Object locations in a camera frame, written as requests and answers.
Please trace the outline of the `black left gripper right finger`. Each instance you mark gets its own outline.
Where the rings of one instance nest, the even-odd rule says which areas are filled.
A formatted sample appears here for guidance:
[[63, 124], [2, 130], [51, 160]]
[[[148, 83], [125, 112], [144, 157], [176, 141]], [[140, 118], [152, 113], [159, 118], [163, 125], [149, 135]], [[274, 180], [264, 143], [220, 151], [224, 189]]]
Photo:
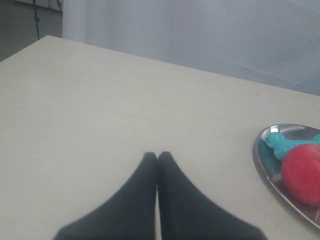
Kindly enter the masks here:
[[164, 240], [265, 240], [257, 227], [213, 203], [182, 172], [170, 152], [158, 156], [158, 204]]

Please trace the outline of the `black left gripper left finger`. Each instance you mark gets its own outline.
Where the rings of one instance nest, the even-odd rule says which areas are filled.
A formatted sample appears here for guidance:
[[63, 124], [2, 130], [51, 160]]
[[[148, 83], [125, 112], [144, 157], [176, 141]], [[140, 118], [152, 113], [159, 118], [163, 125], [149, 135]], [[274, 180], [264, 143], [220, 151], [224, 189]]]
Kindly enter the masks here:
[[105, 203], [62, 227], [56, 240], [154, 240], [157, 157], [146, 152], [127, 182]]

